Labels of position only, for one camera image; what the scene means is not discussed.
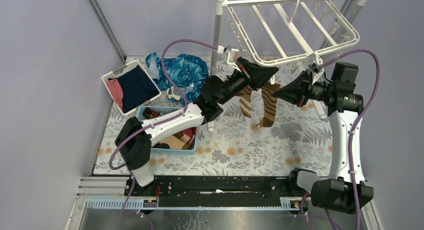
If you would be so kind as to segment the brown striped sock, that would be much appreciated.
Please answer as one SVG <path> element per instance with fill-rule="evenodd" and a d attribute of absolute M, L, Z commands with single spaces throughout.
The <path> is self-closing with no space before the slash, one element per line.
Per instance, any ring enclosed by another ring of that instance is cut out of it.
<path fill-rule="evenodd" d="M 275 83 L 271 84 L 267 82 L 262 88 L 261 88 L 261 96 L 263 99 L 263 108 L 264 108 L 264 115 L 259 121 L 258 124 L 255 125 L 255 129 L 258 128 L 269 128 L 271 127 L 275 122 L 276 117 L 276 107 L 277 107 L 277 98 L 273 96 L 275 92 L 277 92 L 280 89 L 280 84 Z"/>
<path fill-rule="evenodd" d="M 247 118 L 252 117 L 252 102 L 251 102 L 251 94 L 253 89 L 248 85 L 246 88 L 241 90 L 237 97 L 239 97 L 240 110 L 244 116 Z"/>

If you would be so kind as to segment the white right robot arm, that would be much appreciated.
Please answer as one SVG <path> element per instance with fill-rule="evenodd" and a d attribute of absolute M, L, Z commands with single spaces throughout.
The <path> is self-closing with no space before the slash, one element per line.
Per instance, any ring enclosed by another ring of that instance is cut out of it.
<path fill-rule="evenodd" d="M 365 185 L 360 158 L 360 137 L 364 100 L 355 94 L 358 66 L 335 64 L 331 81 L 313 82 L 314 71 L 306 70 L 291 83 L 273 94 L 290 104 L 302 107 L 308 100 L 323 102 L 327 107 L 332 132 L 332 157 L 328 177 L 294 168 L 289 174 L 287 190 L 293 196 L 310 194 L 313 206 L 353 215 L 374 197 Z"/>

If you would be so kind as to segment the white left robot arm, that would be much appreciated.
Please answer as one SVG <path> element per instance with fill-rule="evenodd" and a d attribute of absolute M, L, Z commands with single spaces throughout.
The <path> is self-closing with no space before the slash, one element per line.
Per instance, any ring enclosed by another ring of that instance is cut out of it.
<path fill-rule="evenodd" d="M 149 167 L 151 148 L 155 144 L 182 130 L 215 120 L 223 112 L 222 105 L 246 87 L 261 89 L 279 70 L 259 66 L 242 57 L 236 59 L 235 65 L 225 81 L 215 75 L 207 77 L 200 95 L 185 108 L 143 122 L 137 117 L 127 119 L 115 145 L 142 195 L 148 196 L 155 190 L 154 175 Z"/>

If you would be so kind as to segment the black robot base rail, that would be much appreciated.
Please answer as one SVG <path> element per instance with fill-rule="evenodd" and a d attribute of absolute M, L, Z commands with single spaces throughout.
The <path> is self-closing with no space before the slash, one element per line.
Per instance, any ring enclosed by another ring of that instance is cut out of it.
<path fill-rule="evenodd" d="M 124 195 L 153 197 L 159 207 L 279 207 L 281 199 L 300 199 L 304 190 L 287 177 L 155 176 L 145 187 L 128 179 Z"/>

